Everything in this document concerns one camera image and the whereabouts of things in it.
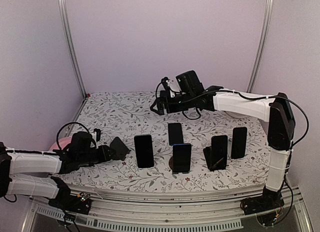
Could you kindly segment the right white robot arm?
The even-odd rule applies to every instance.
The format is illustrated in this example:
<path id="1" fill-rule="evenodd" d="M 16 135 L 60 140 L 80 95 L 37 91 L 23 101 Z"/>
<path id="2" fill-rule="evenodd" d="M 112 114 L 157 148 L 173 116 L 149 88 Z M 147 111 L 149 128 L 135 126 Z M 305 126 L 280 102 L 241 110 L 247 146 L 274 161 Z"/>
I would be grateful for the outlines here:
<path id="1" fill-rule="evenodd" d="M 278 195 L 290 168 L 291 152 L 305 138 L 303 134 L 294 140 L 296 119 L 292 108 L 296 107 L 306 118 L 306 112 L 283 93 L 262 95 L 227 89 L 219 85 L 204 88 L 197 73 L 190 70 L 176 76 L 173 82 L 163 77 L 158 84 L 162 90 L 155 91 L 150 110 L 159 116 L 164 114 L 197 111 L 218 111 L 253 117 L 265 124 L 270 161 L 265 188 L 259 198 L 262 210 L 269 210 L 278 202 Z"/>

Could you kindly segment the black phone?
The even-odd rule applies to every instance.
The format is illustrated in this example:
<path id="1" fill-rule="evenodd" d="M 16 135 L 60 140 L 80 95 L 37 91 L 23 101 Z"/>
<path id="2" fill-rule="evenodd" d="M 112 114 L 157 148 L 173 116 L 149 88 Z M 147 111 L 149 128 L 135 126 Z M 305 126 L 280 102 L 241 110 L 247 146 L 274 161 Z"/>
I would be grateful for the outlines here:
<path id="1" fill-rule="evenodd" d="M 246 153 L 247 127 L 235 127 L 232 131 L 231 158 L 241 159 Z"/>
<path id="2" fill-rule="evenodd" d="M 174 144 L 172 155 L 172 172 L 189 173 L 191 170 L 192 145 L 190 143 Z"/>
<path id="3" fill-rule="evenodd" d="M 218 135 L 211 138 L 210 170 L 225 170 L 227 167 L 228 136 Z"/>

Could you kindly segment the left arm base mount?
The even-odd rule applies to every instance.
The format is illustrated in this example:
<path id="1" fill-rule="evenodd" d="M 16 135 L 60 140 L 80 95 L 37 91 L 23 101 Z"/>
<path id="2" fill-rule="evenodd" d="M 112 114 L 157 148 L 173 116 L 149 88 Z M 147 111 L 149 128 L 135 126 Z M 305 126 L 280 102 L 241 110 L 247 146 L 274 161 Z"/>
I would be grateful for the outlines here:
<path id="1" fill-rule="evenodd" d="M 48 205 L 58 208 L 64 212 L 74 212 L 88 215 L 91 209 L 92 200 L 89 193 L 80 192 L 77 195 L 71 194 L 71 189 L 60 178 L 50 177 L 57 185 L 58 192 L 55 198 L 48 199 Z"/>

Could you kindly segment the black folding phone stand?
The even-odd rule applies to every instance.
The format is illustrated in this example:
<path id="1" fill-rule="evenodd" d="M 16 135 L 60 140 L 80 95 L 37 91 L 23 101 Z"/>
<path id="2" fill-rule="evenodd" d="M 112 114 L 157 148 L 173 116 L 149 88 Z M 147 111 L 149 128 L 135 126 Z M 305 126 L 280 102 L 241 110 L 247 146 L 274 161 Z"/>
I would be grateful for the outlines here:
<path id="1" fill-rule="evenodd" d="M 213 151 L 210 146 L 203 149 L 207 168 L 213 172 L 217 170 L 225 170 L 227 167 L 228 152 L 225 149 L 218 149 Z"/>

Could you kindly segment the black phone front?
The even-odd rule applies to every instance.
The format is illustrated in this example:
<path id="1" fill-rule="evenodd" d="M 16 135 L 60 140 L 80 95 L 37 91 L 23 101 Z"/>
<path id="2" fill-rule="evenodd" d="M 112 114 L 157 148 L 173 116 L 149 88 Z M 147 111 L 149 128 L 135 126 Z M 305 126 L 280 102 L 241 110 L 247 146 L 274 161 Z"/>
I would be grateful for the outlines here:
<path id="1" fill-rule="evenodd" d="M 228 136 L 218 135 L 211 138 L 210 170 L 225 170 L 227 167 Z"/>

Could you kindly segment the blue phone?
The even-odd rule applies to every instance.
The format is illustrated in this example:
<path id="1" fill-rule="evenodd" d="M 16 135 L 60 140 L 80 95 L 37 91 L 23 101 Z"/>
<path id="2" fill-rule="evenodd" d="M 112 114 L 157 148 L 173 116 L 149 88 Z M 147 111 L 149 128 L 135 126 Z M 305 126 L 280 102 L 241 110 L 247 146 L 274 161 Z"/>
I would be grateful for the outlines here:
<path id="1" fill-rule="evenodd" d="M 184 143 L 181 123 L 168 124 L 168 140 L 170 146 Z"/>

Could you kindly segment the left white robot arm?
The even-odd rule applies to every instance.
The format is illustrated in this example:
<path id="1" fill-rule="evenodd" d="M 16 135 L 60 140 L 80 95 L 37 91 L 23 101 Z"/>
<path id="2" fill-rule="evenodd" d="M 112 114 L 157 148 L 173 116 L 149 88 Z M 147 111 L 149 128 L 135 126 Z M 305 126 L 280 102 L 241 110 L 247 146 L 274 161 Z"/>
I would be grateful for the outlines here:
<path id="1" fill-rule="evenodd" d="M 73 134 L 65 147 L 49 151 L 18 150 L 0 145 L 0 195 L 40 196 L 63 208 L 74 205 L 74 197 L 58 176 L 81 167 L 108 162 L 116 153 L 107 145 L 98 145 L 100 133 L 81 131 Z"/>

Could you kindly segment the black stand wooden base front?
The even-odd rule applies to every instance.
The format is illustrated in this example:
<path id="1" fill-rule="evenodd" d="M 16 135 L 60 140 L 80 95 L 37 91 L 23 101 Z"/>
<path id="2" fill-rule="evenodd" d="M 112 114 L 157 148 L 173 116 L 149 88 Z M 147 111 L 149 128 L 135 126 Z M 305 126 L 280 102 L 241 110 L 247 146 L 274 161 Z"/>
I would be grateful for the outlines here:
<path id="1" fill-rule="evenodd" d="M 190 172 L 190 170 L 189 170 L 189 171 L 185 171 L 185 172 L 174 172 L 174 171 L 173 171 L 173 157 L 171 157 L 171 158 L 169 159 L 169 161 L 168 161 L 168 166 L 169 166 L 169 168 L 171 169 L 171 171 L 172 171 L 173 174 L 188 174 L 188 173 Z"/>

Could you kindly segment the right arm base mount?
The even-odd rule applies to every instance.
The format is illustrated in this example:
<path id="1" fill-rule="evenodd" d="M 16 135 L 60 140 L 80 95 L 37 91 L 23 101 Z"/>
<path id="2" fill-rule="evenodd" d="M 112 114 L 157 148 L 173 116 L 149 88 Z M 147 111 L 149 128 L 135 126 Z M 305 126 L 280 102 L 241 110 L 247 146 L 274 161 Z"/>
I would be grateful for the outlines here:
<path id="1" fill-rule="evenodd" d="M 280 209 L 285 205 L 281 191 L 281 189 L 278 191 L 272 191 L 264 187 L 262 195 L 242 199 L 240 202 L 240 208 L 243 210 L 245 215 Z"/>

